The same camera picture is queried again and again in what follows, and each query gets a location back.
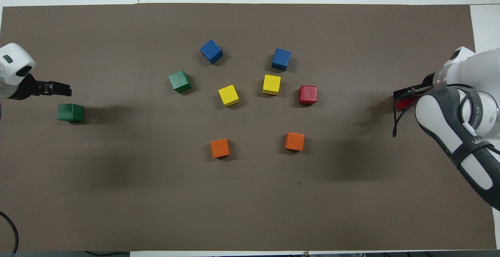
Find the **yellow cube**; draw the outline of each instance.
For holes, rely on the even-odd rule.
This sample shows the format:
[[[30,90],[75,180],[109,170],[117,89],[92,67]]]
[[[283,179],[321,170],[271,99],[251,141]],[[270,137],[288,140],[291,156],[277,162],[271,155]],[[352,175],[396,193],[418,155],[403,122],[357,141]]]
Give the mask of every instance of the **yellow cube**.
[[[264,76],[264,87],[262,88],[262,93],[278,95],[278,93],[280,93],[280,83],[281,77],[266,74]]]
[[[222,99],[222,103],[224,106],[234,105],[239,102],[238,94],[236,93],[236,89],[234,89],[234,85],[230,85],[219,89],[220,99]]]

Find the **brown table surface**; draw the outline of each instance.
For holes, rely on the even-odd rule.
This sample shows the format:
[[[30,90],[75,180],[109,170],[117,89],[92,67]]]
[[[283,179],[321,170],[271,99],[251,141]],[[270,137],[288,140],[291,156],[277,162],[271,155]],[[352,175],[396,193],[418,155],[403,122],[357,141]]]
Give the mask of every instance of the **brown table surface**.
[[[37,79],[73,89],[2,101],[0,209],[20,250],[495,248],[491,208],[412,111],[391,137],[392,91],[474,50],[469,6],[6,7],[9,42]],[[276,47],[292,52],[286,72],[270,68]],[[279,95],[262,94],[265,74]],[[241,100],[226,108],[230,84]],[[297,104],[302,85],[316,104]],[[64,103],[84,122],[58,121]],[[303,152],[284,149],[287,132]],[[232,154],[212,159],[220,138]],[[10,250],[4,221],[0,239]]]

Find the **blue cube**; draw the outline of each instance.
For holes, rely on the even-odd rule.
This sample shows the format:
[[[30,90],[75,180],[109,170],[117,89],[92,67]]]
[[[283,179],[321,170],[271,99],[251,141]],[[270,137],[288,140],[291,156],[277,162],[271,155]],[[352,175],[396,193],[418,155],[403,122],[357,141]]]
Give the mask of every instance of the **blue cube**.
[[[216,61],[222,58],[222,49],[216,45],[214,40],[209,40],[203,47],[200,48],[203,56],[213,65]]]
[[[290,61],[290,56],[290,51],[277,48],[271,67],[277,70],[286,71],[286,67],[288,67],[288,62]]]

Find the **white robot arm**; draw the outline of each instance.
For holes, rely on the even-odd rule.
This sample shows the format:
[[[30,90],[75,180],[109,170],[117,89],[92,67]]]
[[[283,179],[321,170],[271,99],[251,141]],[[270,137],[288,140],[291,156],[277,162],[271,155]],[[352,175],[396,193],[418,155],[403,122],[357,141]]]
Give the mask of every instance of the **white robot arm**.
[[[500,152],[492,143],[500,139],[499,81],[500,49],[474,54],[460,47],[422,84],[395,91],[397,101],[420,95],[415,108],[420,127],[481,198],[498,210]]]
[[[9,43],[0,48],[0,99],[26,99],[31,95],[71,96],[70,86],[55,81],[37,81],[30,70],[35,66],[31,56],[19,45]]]

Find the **green cube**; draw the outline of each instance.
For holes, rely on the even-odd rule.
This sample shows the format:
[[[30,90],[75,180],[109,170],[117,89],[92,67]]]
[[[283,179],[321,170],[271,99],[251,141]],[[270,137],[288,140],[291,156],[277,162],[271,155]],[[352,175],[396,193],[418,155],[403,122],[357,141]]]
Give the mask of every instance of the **green cube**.
[[[191,83],[189,82],[188,76],[184,70],[170,74],[168,77],[170,78],[173,89],[177,91],[177,93],[184,92],[191,88]]]
[[[57,120],[79,122],[84,120],[84,107],[77,104],[57,105]]]

